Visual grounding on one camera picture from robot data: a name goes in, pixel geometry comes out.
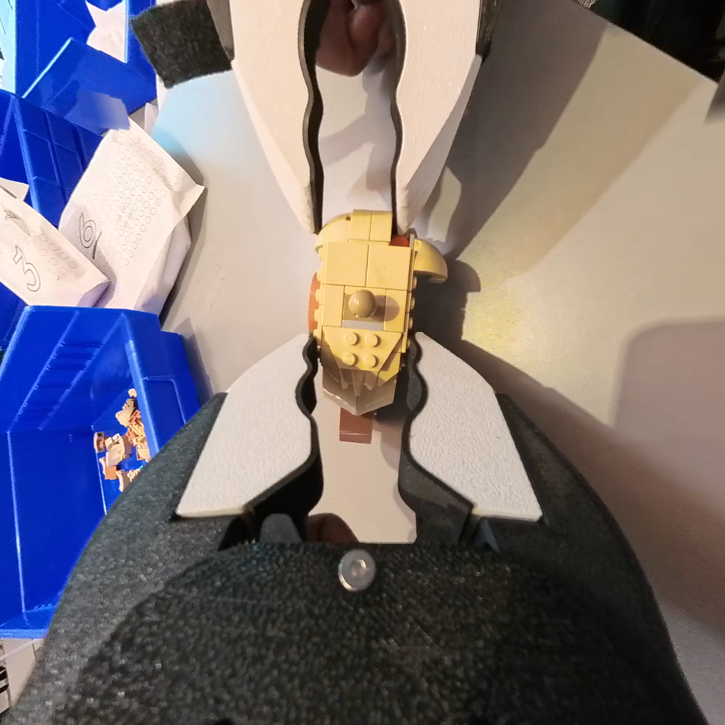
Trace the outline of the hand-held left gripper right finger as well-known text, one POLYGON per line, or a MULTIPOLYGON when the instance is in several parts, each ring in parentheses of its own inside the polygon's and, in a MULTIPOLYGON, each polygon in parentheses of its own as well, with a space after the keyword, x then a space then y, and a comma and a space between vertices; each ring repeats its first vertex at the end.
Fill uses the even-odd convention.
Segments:
POLYGON ((493 387, 417 332, 410 349, 401 463, 433 479, 475 515, 537 522, 541 506, 493 387))

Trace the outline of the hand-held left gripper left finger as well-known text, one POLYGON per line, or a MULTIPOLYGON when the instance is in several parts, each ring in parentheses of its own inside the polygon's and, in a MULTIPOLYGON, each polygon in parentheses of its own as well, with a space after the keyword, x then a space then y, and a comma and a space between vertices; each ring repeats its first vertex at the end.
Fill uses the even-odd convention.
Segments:
POLYGON ((181 518, 250 512, 319 467, 317 344, 301 333, 226 391, 177 504, 181 518))

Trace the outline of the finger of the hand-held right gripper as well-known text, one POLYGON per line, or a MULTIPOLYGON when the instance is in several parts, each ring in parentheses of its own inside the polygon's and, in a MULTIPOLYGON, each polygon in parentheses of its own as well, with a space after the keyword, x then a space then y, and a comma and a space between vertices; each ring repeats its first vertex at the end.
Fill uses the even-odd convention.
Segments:
POLYGON ((322 227, 323 103, 316 55, 327 2, 231 1, 232 70, 274 176, 302 226, 322 227))
POLYGON ((392 101, 392 193, 398 229, 407 231, 436 186, 481 67, 483 12, 480 1, 399 1, 389 7, 399 75, 392 101))

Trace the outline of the tan and brown brick model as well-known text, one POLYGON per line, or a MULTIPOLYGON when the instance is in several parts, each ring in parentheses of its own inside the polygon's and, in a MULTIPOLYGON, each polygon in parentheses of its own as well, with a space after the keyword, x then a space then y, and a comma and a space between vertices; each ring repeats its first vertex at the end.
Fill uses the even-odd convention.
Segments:
POLYGON ((369 444, 378 410, 394 402, 406 365, 415 289, 447 280, 441 252, 414 231, 396 231, 392 213, 353 211, 348 242, 315 250, 308 327, 322 368, 322 388, 340 409, 339 439, 369 444))

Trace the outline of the grey desk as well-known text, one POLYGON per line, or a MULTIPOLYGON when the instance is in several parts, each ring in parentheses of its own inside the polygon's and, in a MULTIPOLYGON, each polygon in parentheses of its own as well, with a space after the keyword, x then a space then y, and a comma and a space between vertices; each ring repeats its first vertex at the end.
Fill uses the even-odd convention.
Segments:
MULTIPOLYGON (((389 203, 389 76, 319 73, 325 214, 389 203)), ((415 222, 448 257, 421 330, 512 396, 637 551, 702 709, 723 721, 723 118, 715 84, 570 2, 508 2, 415 222)), ((155 138, 207 193, 165 327, 203 401, 304 328, 313 240, 231 74, 168 92, 155 138)), ((318 510, 405 540, 400 414, 339 444, 318 510)))

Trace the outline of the white paper bag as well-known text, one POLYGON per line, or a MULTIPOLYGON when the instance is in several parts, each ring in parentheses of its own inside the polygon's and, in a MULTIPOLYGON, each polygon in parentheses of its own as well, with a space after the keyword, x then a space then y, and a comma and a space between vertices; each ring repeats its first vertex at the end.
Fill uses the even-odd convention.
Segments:
POLYGON ((86 1, 94 22, 86 44, 128 65, 148 65, 131 18, 155 5, 156 1, 86 1))
POLYGON ((46 218, 2 188, 1 283, 28 305, 93 307, 109 280, 46 218))
POLYGON ((59 231, 110 280, 99 307, 159 315, 191 247, 204 187, 135 122, 103 137, 59 231))

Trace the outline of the blue plastic bin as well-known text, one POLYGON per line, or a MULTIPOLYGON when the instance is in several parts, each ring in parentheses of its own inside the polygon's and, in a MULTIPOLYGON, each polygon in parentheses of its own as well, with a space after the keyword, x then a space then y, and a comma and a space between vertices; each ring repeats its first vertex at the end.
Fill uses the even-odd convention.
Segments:
POLYGON ((102 137, 1 90, 1 177, 29 186, 26 202, 58 225, 102 137))
POLYGON ((95 133, 127 128, 127 116, 157 98, 156 74, 86 40, 84 1, 2 2, 3 87, 95 133))
POLYGON ((2 638, 46 635, 60 593, 120 496, 93 439, 138 394, 157 452, 199 410, 180 335, 130 310, 26 307, 1 374, 2 638))

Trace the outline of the pile of loose bricks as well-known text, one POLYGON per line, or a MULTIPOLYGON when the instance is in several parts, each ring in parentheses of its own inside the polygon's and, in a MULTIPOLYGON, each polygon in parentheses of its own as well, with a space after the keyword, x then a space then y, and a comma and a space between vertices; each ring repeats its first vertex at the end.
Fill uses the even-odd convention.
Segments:
POLYGON ((151 461, 151 450, 140 412, 137 391, 128 390, 122 407, 115 413, 120 433, 94 433, 94 451, 102 480, 122 494, 151 461))

